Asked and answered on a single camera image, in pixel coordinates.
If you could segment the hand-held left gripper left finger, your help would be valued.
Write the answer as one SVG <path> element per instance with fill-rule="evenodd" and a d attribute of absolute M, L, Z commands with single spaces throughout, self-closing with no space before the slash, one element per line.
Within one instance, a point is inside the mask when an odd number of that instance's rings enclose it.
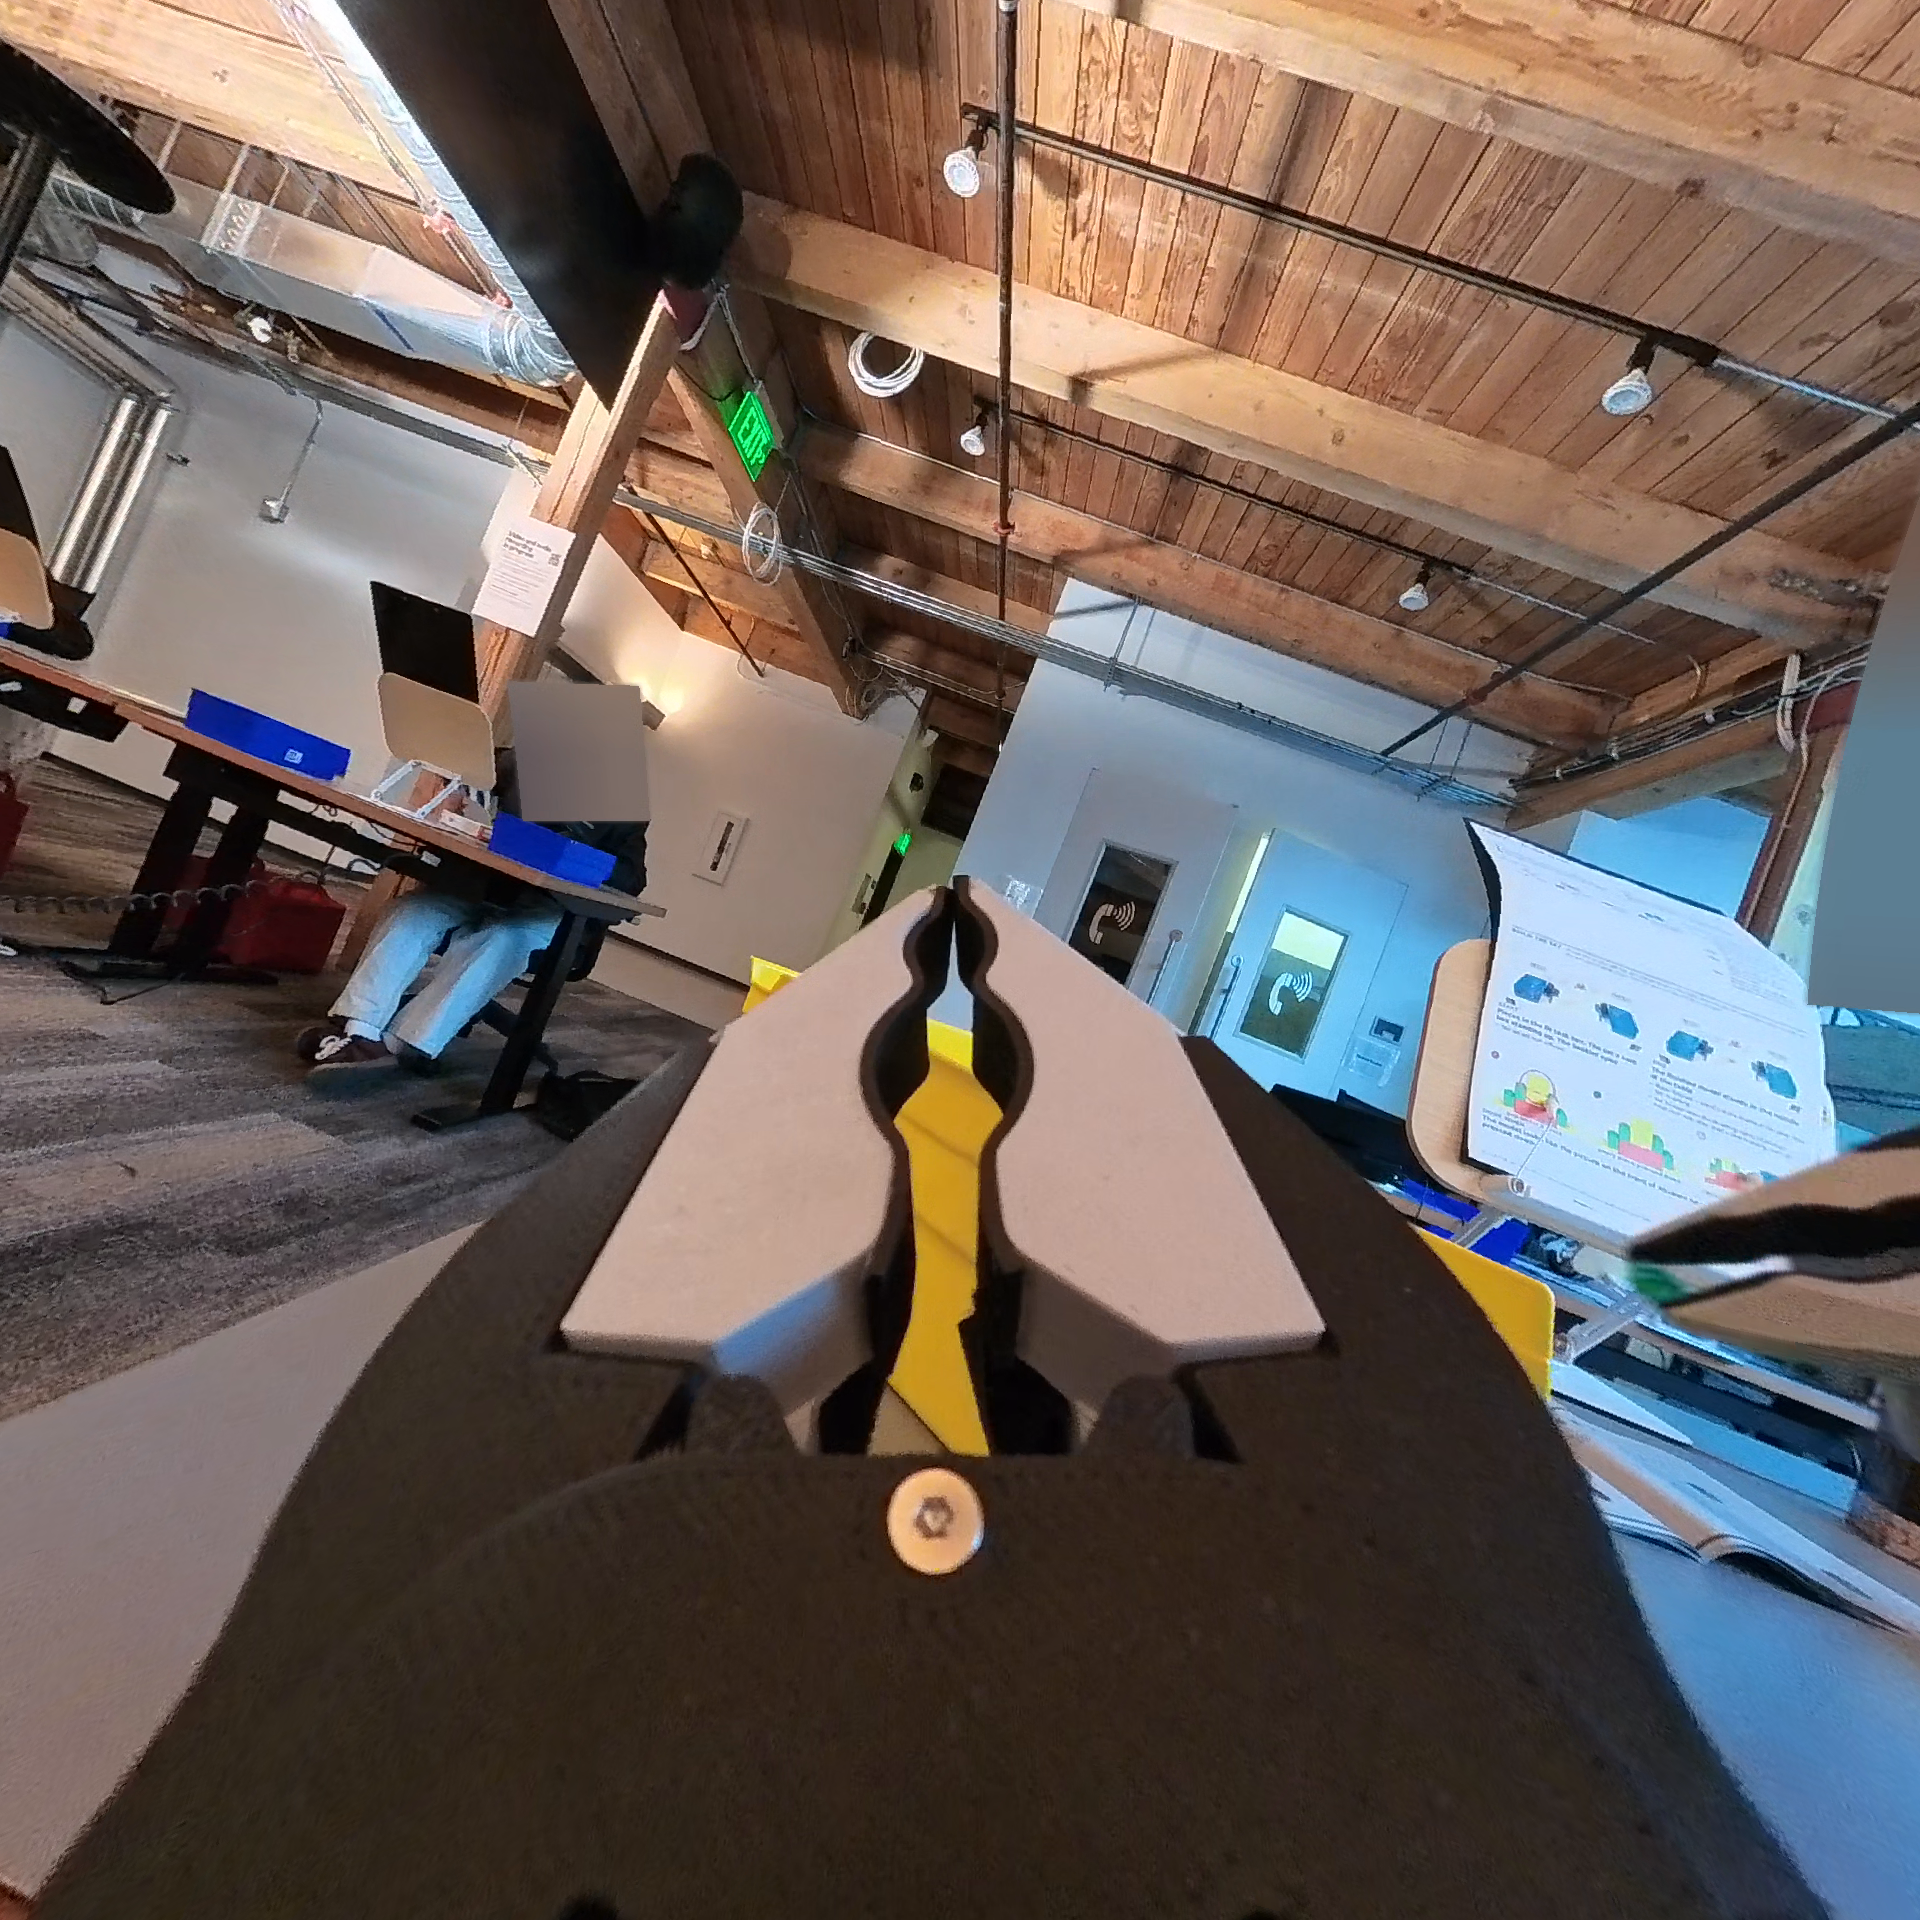
<path fill-rule="evenodd" d="M 928 886 L 731 1022 L 561 1321 L 570 1351 L 756 1379 L 804 1450 L 870 1452 L 916 1279 L 898 1114 L 951 947 L 953 892 Z"/>

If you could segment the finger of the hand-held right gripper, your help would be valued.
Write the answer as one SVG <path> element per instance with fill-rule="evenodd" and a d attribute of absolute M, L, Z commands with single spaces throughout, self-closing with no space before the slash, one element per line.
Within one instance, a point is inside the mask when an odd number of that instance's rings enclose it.
<path fill-rule="evenodd" d="M 1664 1318 L 1728 1347 L 1851 1371 L 1919 1367 L 1919 1276 L 1777 1276 L 1668 1302 Z"/>
<path fill-rule="evenodd" d="M 1668 1282 L 1910 1278 L 1919 1271 L 1919 1132 L 1681 1215 L 1636 1237 L 1627 1259 Z"/>

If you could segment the grey desk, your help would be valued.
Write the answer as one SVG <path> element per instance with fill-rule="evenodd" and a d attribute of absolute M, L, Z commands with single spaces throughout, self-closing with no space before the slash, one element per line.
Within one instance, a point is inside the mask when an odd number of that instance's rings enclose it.
<path fill-rule="evenodd" d="M 177 1706 L 457 1230 L 3 1429 L 3 1881 L 25 1915 Z M 1615 1537 L 1671 1676 L 1835 1915 L 1916 1915 L 1916 1638 Z"/>

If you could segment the wooden office desk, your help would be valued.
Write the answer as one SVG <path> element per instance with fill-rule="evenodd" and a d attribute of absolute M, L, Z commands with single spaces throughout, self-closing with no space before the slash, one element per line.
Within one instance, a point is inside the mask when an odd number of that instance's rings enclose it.
<path fill-rule="evenodd" d="M 492 773 L 489 721 L 479 717 L 479 761 L 470 773 L 399 773 L 403 796 L 422 783 L 426 802 L 396 807 L 353 794 L 342 779 L 320 779 L 320 742 L 302 735 L 272 758 L 216 732 L 217 717 L 178 717 L 130 692 L 87 682 L 55 658 L 10 639 L 6 706 L 44 715 L 63 730 L 115 735 L 139 726 L 167 738 L 174 753 L 164 775 L 174 783 L 135 889 L 116 895 L 120 922 L 105 948 L 59 948 L 67 974 L 95 985 L 108 981 L 194 981 L 208 985 L 272 985 L 275 970 L 239 967 L 228 923 L 249 894 L 252 869 L 270 828 L 305 833 L 330 847 L 377 865 L 384 874 L 422 879 L 443 894 L 492 906 L 510 889 L 561 902 L 556 941 L 535 961 L 531 985 L 514 1014 L 486 1011 L 503 1049 L 475 1101 L 426 1108 L 416 1125 L 431 1133 L 463 1129 L 503 1114 L 542 1116 L 527 1081 L 535 1065 L 547 1083 L 561 1067 L 544 1044 L 562 990 L 586 979 L 580 947 L 588 923 L 615 926 L 658 919 L 665 910 L 634 894 L 593 882 L 588 870 L 552 874 L 531 866 L 502 843 L 496 826 L 465 822 L 454 802 L 471 779 Z"/>

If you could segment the black floor bag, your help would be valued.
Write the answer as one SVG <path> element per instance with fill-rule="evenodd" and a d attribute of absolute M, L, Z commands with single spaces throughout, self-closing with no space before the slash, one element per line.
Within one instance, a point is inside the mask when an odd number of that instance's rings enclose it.
<path fill-rule="evenodd" d="M 554 1139 L 571 1142 L 614 1114 L 639 1085 L 639 1078 L 625 1075 L 552 1070 L 539 1081 L 527 1114 Z"/>

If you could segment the yellow plastic bin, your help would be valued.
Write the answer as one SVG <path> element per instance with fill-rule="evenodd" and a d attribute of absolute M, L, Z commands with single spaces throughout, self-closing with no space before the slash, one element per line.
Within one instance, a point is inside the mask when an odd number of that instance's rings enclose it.
<path fill-rule="evenodd" d="M 830 1405 L 819 1409 L 819 1438 L 826 1452 L 850 1452 L 856 1455 L 870 1452 L 986 1455 L 990 1452 L 986 1402 L 982 1398 L 986 1390 L 975 1388 L 962 1333 L 977 1293 L 978 1161 L 1000 1108 L 977 1081 L 975 1065 L 975 1043 L 966 1037 L 962 1029 L 928 1022 L 928 1078 L 896 1117 L 908 1155 L 913 1211 L 908 1252 L 919 1261 L 915 1302 L 903 1321 L 905 1333 L 896 1371 L 870 1409 L 870 1427 L 856 1420 L 864 1409 L 859 1380 L 848 1380 L 842 1397 L 843 1402 L 850 1397 L 850 1412 L 842 1405 L 828 1420 Z M 1315 1193 L 1326 1195 L 1337 1188 L 1337 1183 L 1329 1186 L 1319 1179 L 1335 1164 L 1343 1165 L 1340 1179 L 1347 1186 L 1355 1191 L 1366 1186 L 1361 1156 L 1350 1151 L 1351 1142 L 1335 1126 L 1335 1122 L 1345 1125 L 1363 1117 L 1358 1108 L 1340 1110 L 1326 1099 L 1282 1087 L 1266 1095 L 1266 1105 L 1276 1114 L 1289 1116 L 1282 1122 L 1289 1146 L 1302 1146 L 1308 1135 L 1319 1142 L 1313 1150 L 1318 1159 L 1310 1156 L 1310 1170 L 1318 1179 Z M 1553 1306 L 1546 1285 L 1484 1255 L 1454 1249 L 1428 1230 L 1418 1230 L 1410 1211 L 1396 1211 L 1396 1220 L 1415 1231 L 1423 1249 L 1444 1263 L 1463 1292 L 1475 1298 L 1536 1397 L 1547 1405 Z M 1155 1398 L 1160 1393 L 1155 1388 L 1145 1397 L 1145 1412 L 1138 1420 L 1134 1412 L 1120 1420 L 1123 1452 L 1231 1455 L 1228 1442 L 1216 1433 L 1210 1438 L 1206 1430 L 1203 1412 L 1207 1409 L 1201 1402 L 1193 1404 L 1191 1414 L 1178 1421 L 1168 1410 L 1170 1402 L 1167 1397 Z M 842 1420 L 842 1412 L 848 1412 L 850 1423 L 842 1421 L 848 1430 L 828 1444 L 830 1429 Z"/>

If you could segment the open white instruction booklet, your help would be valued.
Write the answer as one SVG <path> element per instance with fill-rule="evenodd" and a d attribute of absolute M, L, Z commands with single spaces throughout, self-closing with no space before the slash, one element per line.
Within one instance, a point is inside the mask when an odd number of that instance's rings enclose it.
<path fill-rule="evenodd" d="M 1740 1497 L 1722 1479 L 1577 1414 L 1556 1410 L 1553 1420 L 1611 1532 L 1704 1565 L 1740 1569 L 1849 1618 L 1916 1638 L 1913 1598 Z"/>

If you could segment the glass booth door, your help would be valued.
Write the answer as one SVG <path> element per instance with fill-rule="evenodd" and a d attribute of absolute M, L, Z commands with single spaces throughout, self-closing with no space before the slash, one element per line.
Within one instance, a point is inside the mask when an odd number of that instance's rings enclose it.
<path fill-rule="evenodd" d="M 1163 855 L 1102 843 L 1068 947 L 1124 990 L 1132 987 L 1175 870 L 1178 865 Z"/>
<path fill-rule="evenodd" d="M 1350 940 L 1345 927 L 1284 908 L 1262 951 L 1236 1035 L 1303 1061 L 1329 1011 Z"/>

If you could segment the wooden sheet stand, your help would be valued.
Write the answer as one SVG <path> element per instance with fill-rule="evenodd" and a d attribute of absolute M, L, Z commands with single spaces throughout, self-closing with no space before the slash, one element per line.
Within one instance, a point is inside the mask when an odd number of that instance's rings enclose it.
<path fill-rule="evenodd" d="M 480 705 L 392 669 L 377 677 L 375 694 L 392 756 L 479 794 L 496 783 L 496 738 Z"/>
<path fill-rule="evenodd" d="M 1439 957 L 1407 1110 L 1408 1146 L 1425 1173 L 1476 1210 L 1494 1175 L 1467 1164 L 1467 1125 L 1494 951 L 1494 941 L 1471 940 Z"/>

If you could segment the blue plastic bin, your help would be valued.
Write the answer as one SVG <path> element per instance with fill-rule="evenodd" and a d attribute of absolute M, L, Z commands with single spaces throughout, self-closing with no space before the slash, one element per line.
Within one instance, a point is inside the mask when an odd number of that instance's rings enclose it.
<path fill-rule="evenodd" d="M 488 845 L 529 870 L 583 889 L 609 889 L 617 866 L 617 855 L 510 812 L 495 817 Z"/>
<path fill-rule="evenodd" d="M 184 726 L 194 735 L 318 782 L 342 782 L 353 750 L 330 738 L 287 725 L 264 711 L 193 687 Z"/>

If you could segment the black monitor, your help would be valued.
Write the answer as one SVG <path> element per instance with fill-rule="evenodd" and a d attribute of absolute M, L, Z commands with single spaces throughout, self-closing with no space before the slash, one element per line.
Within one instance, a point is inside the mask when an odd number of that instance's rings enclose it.
<path fill-rule="evenodd" d="M 392 582 L 372 581 L 370 601 L 379 669 L 479 705 L 474 618 Z"/>

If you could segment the paper notice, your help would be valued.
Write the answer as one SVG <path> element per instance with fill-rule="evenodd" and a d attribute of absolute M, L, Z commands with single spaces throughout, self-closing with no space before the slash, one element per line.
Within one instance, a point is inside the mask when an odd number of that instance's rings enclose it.
<path fill-rule="evenodd" d="M 495 533 L 471 618 L 535 638 L 561 590 L 574 533 L 532 515 L 510 517 Z"/>

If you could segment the black ceiling pipe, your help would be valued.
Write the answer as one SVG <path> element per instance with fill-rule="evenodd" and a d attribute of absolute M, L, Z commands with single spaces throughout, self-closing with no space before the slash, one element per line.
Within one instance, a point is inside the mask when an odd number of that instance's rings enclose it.
<path fill-rule="evenodd" d="M 1017 226 L 1017 35 L 1019 3 L 998 3 L 994 37 L 994 273 L 998 273 L 998 381 L 994 381 L 994 447 L 998 447 L 998 569 L 994 569 L 994 711 L 1003 721 L 1006 647 L 1011 610 L 1011 565 L 1015 533 L 1014 482 L 1014 333 L 1015 333 L 1015 226 Z"/>

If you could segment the black hanging panel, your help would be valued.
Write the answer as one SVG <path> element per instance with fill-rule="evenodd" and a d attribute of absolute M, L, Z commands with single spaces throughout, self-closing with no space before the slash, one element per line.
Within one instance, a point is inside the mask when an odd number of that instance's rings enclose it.
<path fill-rule="evenodd" d="M 601 403 L 663 289 L 699 295 L 744 226 L 726 162 L 647 207 L 547 3 L 345 3 L 344 19 Z"/>

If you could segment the silver air duct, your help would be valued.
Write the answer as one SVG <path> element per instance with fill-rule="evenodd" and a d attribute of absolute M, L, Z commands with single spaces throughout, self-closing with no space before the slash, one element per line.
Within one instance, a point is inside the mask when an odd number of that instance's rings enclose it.
<path fill-rule="evenodd" d="M 55 582 L 80 596 L 103 587 L 174 421 L 177 403 L 167 393 L 115 397 L 49 557 Z"/>

